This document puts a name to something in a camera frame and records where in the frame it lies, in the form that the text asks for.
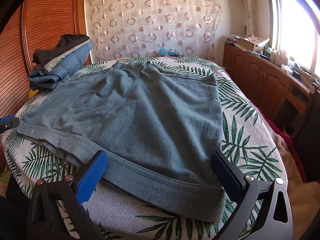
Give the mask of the folded black garment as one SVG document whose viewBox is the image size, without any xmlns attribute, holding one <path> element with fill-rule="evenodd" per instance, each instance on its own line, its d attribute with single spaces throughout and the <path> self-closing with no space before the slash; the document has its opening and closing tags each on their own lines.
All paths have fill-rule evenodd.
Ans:
<svg viewBox="0 0 320 240">
<path fill-rule="evenodd" d="M 33 53 L 33 63 L 44 67 L 50 60 L 88 40 L 89 37 L 83 34 L 61 35 L 55 48 L 51 50 L 36 49 Z"/>
</svg>

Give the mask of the folded blue jeans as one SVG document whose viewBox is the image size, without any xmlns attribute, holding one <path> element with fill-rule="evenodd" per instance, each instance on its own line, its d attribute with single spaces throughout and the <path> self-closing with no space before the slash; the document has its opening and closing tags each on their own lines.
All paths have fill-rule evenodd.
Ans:
<svg viewBox="0 0 320 240">
<path fill-rule="evenodd" d="M 72 76 L 85 64 L 93 46 L 88 43 L 61 60 L 51 71 L 44 72 L 36 65 L 28 76 L 31 90 L 53 90 L 67 76 Z"/>
</svg>

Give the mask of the cardboard box on cabinet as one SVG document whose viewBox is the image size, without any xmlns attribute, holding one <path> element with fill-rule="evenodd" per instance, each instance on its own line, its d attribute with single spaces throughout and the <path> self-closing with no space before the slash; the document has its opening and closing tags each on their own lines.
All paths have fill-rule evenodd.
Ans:
<svg viewBox="0 0 320 240">
<path fill-rule="evenodd" d="M 255 51 L 258 52 L 263 49 L 263 47 L 268 44 L 270 41 L 269 38 L 262 38 L 255 36 L 254 34 L 247 38 L 240 38 L 238 41 L 238 45 L 247 51 Z"/>
</svg>

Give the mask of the palm leaf bed cloth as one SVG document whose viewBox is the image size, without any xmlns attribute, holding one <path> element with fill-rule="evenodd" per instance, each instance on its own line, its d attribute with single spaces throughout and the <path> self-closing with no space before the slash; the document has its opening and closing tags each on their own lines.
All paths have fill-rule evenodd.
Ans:
<svg viewBox="0 0 320 240">
<path fill-rule="evenodd" d="M 222 105 L 222 146 L 226 158 L 244 174 L 259 180 L 286 179 L 280 153 L 259 113 L 221 67 L 193 57 L 149 57 L 166 70 L 196 76 L 214 75 Z M 1 135 L 6 172 L 18 191 L 31 197 L 35 181 L 60 180 L 75 168 L 11 129 Z M 99 184 L 84 208 L 106 239 L 212 239 L 222 223 L 203 222 L 160 210 L 127 194 Z"/>
</svg>

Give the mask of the pink circle sheer curtain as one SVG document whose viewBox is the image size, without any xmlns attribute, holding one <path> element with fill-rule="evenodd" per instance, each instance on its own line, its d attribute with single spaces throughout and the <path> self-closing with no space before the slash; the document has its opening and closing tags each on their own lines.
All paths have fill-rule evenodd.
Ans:
<svg viewBox="0 0 320 240">
<path fill-rule="evenodd" d="M 219 0 L 85 0 L 94 61 L 157 57 L 160 48 L 180 56 L 213 55 Z"/>
</svg>

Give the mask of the blue item behind bed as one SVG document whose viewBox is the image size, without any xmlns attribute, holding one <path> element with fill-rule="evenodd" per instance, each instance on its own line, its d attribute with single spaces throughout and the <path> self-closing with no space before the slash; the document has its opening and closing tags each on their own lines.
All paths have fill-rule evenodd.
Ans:
<svg viewBox="0 0 320 240">
<path fill-rule="evenodd" d="M 180 54 L 176 49 L 165 49 L 162 47 L 159 50 L 160 57 L 179 57 L 179 55 Z"/>
</svg>

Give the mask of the folded light grey garment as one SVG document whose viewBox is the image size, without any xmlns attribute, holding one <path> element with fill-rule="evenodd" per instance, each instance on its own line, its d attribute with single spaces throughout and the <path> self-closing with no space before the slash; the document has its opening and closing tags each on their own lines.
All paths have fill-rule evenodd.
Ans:
<svg viewBox="0 0 320 240">
<path fill-rule="evenodd" d="M 52 60 L 50 60 L 47 64 L 45 64 L 43 67 L 41 67 L 41 70 L 44 72 L 49 72 L 51 71 L 61 60 L 63 60 L 65 57 L 67 57 L 69 54 L 71 54 L 72 52 L 76 51 L 77 49 L 83 47 L 84 45 L 88 44 L 88 43 L 92 43 L 92 40 L 89 39 L 85 42 L 82 42 L 81 44 L 74 46 L 73 48 L 69 49 L 68 51 L 65 51 L 64 53 L 62 53 L 61 55 L 53 58 Z"/>
</svg>

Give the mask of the window with wooden frame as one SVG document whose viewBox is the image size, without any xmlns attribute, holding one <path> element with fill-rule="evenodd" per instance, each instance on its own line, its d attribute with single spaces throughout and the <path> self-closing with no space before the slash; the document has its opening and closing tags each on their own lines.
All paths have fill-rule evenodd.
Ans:
<svg viewBox="0 0 320 240">
<path fill-rule="evenodd" d="M 271 0 L 272 47 L 319 77 L 319 34 L 307 11 L 296 0 Z"/>
</svg>

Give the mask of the wooden sideboard cabinet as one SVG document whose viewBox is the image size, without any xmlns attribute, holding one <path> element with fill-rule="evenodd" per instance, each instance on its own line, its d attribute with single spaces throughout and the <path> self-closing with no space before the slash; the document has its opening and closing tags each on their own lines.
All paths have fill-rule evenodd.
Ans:
<svg viewBox="0 0 320 240">
<path fill-rule="evenodd" d="M 310 89 L 268 60 L 225 43 L 223 66 L 236 85 L 279 129 L 297 129 Z"/>
</svg>

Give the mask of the yellow item beside bed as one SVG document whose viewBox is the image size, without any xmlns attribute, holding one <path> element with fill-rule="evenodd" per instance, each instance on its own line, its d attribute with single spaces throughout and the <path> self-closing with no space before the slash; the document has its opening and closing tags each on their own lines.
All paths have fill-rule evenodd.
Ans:
<svg viewBox="0 0 320 240">
<path fill-rule="evenodd" d="M 28 98 L 31 99 L 37 92 L 38 90 L 30 90 L 28 94 Z"/>
</svg>

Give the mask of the wooden louvered wardrobe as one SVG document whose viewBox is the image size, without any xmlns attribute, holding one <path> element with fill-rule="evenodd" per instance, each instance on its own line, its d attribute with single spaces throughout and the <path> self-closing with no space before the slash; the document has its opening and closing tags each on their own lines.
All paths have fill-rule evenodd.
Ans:
<svg viewBox="0 0 320 240">
<path fill-rule="evenodd" d="M 1 33 L 1 116 L 15 114 L 29 93 L 36 49 L 63 34 L 85 34 L 84 0 L 24 0 Z"/>
</svg>

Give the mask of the grey-blue pants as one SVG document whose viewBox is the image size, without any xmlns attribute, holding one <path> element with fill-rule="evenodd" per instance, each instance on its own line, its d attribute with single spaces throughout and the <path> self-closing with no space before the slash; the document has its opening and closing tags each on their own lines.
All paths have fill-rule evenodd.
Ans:
<svg viewBox="0 0 320 240">
<path fill-rule="evenodd" d="M 113 186 L 178 215 L 222 219 L 226 195 L 210 164 L 223 135 L 213 74 L 117 62 L 63 79 L 17 132 L 76 167 L 103 150 Z"/>
</svg>

